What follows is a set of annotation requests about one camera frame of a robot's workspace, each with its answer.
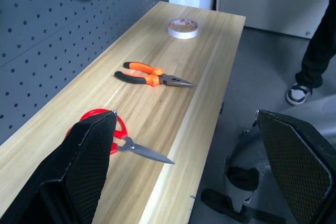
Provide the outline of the white tape roll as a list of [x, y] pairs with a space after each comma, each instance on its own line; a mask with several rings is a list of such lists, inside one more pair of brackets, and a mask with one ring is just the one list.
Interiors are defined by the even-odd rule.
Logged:
[[168, 23], [168, 34], [177, 39], [192, 39], [198, 34], [198, 23], [188, 18], [173, 19]]

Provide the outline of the red handled scissors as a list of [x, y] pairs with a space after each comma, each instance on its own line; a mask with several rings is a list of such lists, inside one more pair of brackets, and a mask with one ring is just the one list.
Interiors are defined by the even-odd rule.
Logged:
[[[96, 116], [99, 114], [107, 113], [109, 110], [107, 109], [93, 109], [88, 112], [86, 112], [79, 121], [83, 121], [89, 117]], [[109, 154], [114, 154], [116, 152], [133, 152], [139, 156], [161, 162], [166, 164], [175, 164], [173, 161], [171, 161], [169, 158], [164, 156], [163, 154], [156, 152], [150, 148], [147, 148], [143, 145], [137, 144], [133, 141], [131, 137], [128, 136], [127, 128], [124, 123], [124, 121], [117, 115], [117, 124], [121, 126], [121, 130], [115, 130], [113, 137], [116, 137], [120, 140], [124, 141], [124, 145], [120, 146], [117, 143], [112, 143], [110, 148]], [[108, 166], [109, 158], [104, 157], [102, 159], [103, 161], [99, 161], [99, 163], [105, 164]]]

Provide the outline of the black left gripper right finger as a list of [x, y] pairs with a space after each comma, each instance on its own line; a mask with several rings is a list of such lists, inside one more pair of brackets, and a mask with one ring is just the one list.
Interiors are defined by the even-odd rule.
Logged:
[[297, 224], [336, 224], [336, 149], [308, 122], [260, 110], [271, 171]]

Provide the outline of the orange black needle-nose pliers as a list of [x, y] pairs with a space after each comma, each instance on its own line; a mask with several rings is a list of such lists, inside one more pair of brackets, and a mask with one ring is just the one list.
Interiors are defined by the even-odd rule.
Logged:
[[164, 84], [175, 87], [195, 87], [196, 85], [179, 77], [164, 73], [161, 68], [155, 68], [141, 62], [125, 62], [123, 67], [146, 73], [146, 76], [116, 71], [114, 76], [119, 80], [132, 84], [147, 84], [152, 87]]

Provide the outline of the black and white sneaker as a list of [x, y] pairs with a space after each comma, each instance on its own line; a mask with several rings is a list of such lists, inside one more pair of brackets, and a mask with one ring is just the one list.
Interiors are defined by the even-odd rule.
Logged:
[[312, 95], [312, 89], [298, 83], [292, 85], [286, 93], [286, 101], [292, 106], [303, 104]]

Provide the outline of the grey pegboard panel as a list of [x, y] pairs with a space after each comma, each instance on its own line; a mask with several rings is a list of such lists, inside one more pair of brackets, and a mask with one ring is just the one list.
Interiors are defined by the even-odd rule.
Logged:
[[167, 0], [0, 0], [0, 145]]

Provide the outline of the black robot foot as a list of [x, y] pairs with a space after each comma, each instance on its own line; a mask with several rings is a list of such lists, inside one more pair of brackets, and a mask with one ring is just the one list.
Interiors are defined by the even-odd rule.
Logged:
[[229, 216], [240, 224], [249, 224], [252, 219], [262, 221], [265, 224], [287, 224], [282, 217], [247, 206], [242, 206], [241, 211], [237, 212], [230, 197], [212, 189], [202, 191], [201, 201], [214, 211]]

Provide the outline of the person leg in black trousers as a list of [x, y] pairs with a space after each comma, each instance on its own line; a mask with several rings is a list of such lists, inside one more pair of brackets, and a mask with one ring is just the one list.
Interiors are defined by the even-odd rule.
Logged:
[[336, 55], [336, 0], [329, 0], [326, 12], [304, 54], [296, 82], [314, 89], [323, 83], [322, 75]]

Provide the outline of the silver robot right leg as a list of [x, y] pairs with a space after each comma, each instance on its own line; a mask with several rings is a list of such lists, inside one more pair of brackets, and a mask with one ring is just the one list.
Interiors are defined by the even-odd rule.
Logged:
[[258, 189], [267, 165], [268, 157], [259, 127], [243, 131], [225, 162], [225, 191], [236, 212], [241, 212], [243, 201]]

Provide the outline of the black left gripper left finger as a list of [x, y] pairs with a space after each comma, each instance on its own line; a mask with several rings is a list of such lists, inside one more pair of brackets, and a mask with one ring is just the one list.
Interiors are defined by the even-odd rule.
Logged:
[[0, 224], [92, 224], [117, 123], [106, 110], [73, 125], [35, 169]]

